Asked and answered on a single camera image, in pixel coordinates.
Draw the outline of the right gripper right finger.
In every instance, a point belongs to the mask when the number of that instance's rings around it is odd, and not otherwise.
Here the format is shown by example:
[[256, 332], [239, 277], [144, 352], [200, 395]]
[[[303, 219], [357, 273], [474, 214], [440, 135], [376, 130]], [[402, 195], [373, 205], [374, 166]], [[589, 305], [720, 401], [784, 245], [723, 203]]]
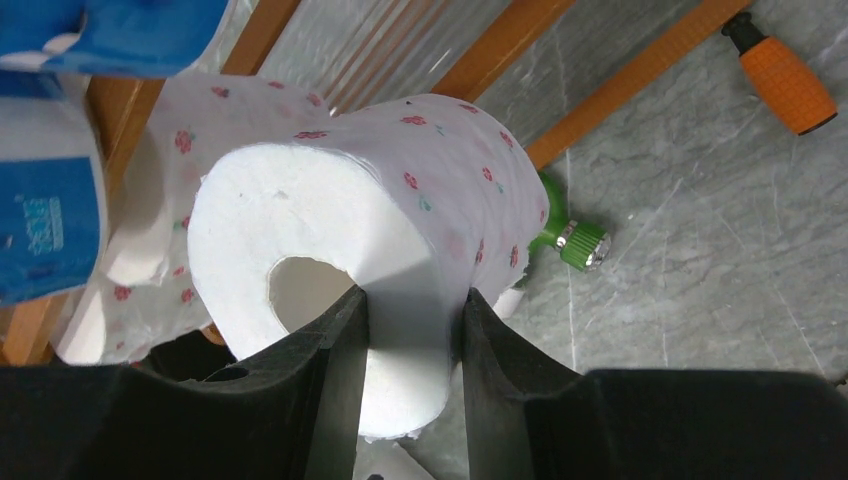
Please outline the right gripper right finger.
[[576, 373], [471, 291], [463, 391], [474, 479], [843, 479], [847, 401], [781, 371]]

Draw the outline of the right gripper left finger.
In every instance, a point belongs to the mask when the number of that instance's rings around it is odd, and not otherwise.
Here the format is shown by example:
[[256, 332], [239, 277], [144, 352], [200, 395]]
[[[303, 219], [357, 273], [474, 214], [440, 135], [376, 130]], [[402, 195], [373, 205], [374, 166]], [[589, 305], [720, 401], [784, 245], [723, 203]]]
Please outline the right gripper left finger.
[[5, 367], [5, 479], [349, 479], [365, 293], [204, 381], [129, 366]]

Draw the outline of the white floral paper roll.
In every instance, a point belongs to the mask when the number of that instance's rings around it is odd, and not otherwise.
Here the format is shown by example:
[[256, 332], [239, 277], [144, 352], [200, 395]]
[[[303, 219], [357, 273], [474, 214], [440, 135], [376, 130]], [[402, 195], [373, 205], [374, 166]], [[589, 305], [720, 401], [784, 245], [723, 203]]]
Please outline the white floral paper roll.
[[52, 347], [71, 365], [143, 359], [206, 327], [187, 229], [203, 177], [239, 147], [326, 118], [325, 100], [292, 83], [189, 72], [167, 80], [127, 167], [105, 253]]
[[359, 432], [393, 439], [443, 411], [470, 290], [518, 282], [550, 202], [520, 144], [481, 108], [435, 94], [266, 137], [202, 180], [187, 234], [196, 291], [246, 359], [367, 296]]

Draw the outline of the blue paper roll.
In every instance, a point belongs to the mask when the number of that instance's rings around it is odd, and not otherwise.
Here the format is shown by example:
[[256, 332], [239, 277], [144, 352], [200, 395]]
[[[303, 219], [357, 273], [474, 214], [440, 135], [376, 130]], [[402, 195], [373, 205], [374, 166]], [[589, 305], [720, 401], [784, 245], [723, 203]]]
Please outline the blue paper roll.
[[1, 67], [171, 77], [196, 63], [234, 8], [208, 0], [6, 0]]
[[84, 285], [108, 236], [85, 94], [50, 73], [1, 74], [1, 304]]

